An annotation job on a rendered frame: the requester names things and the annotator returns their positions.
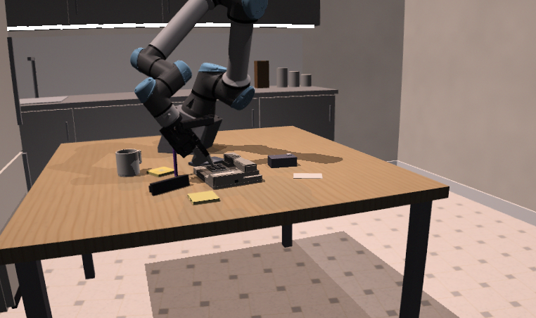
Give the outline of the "yellow sticky note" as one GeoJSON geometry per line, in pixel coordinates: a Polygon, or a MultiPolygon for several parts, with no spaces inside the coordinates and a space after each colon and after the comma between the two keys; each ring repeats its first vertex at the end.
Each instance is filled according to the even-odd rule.
{"type": "Polygon", "coordinates": [[[174,174],[174,169],[168,167],[159,167],[152,170],[147,170],[146,173],[156,177],[162,177],[165,175],[174,174]]]}

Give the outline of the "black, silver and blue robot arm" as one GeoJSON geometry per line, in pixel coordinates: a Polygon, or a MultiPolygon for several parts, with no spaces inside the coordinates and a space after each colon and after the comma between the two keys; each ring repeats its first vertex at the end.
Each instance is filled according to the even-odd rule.
{"type": "Polygon", "coordinates": [[[132,67],[149,76],[134,93],[161,127],[171,125],[179,117],[169,98],[192,77],[185,62],[171,64],[166,59],[199,20],[220,4],[228,8],[227,18],[232,21],[227,68],[216,68],[211,63],[201,65],[192,91],[181,107],[195,119],[181,121],[181,129],[213,125],[217,99],[236,110],[243,110],[251,102],[255,88],[250,86],[248,66],[253,26],[264,15],[267,3],[268,0],[188,0],[146,49],[133,51],[132,67]]]}

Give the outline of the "white sheet of paper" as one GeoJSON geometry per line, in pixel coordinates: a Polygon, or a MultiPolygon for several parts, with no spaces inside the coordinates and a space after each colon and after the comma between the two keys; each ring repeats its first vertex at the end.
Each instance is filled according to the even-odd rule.
{"type": "Polygon", "coordinates": [[[322,173],[293,173],[294,179],[323,179],[322,173]]]}

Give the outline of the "beige desk phone body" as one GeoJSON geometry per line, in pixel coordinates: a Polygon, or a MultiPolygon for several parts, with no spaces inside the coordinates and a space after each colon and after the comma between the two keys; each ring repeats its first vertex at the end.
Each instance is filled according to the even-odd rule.
{"type": "Polygon", "coordinates": [[[237,166],[224,160],[214,165],[214,167],[211,165],[193,167],[193,173],[213,189],[262,182],[259,170],[242,172],[237,166]]]}

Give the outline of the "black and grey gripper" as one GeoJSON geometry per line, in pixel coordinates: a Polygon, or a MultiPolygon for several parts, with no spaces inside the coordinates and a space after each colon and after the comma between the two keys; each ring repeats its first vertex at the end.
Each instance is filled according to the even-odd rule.
{"type": "Polygon", "coordinates": [[[171,147],[183,158],[193,153],[193,158],[191,160],[193,164],[199,166],[208,161],[209,164],[214,167],[213,159],[204,145],[200,142],[200,139],[194,132],[192,132],[192,129],[181,129],[179,123],[182,118],[183,117],[179,114],[177,120],[171,125],[160,129],[160,133],[167,139],[171,147]]]}

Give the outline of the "grey mug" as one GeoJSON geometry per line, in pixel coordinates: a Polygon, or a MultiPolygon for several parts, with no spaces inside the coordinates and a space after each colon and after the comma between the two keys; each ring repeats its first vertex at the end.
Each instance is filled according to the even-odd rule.
{"type": "Polygon", "coordinates": [[[140,150],[124,149],[116,151],[115,157],[118,176],[133,177],[140,173],[139,164],[142,163],[140,150]],[[138,151],[139,153],[137,153],[136,151],[138,151]]]}

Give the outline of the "yellow square sticky pad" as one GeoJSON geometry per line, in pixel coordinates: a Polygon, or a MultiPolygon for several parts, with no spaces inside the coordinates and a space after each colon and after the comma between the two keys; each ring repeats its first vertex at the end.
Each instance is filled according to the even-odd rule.
{"type": "Polygon", "coordinates": [[[193,205],[219,202],[219,197],[213,191],[188,193],[188,198],[193,205]]]}

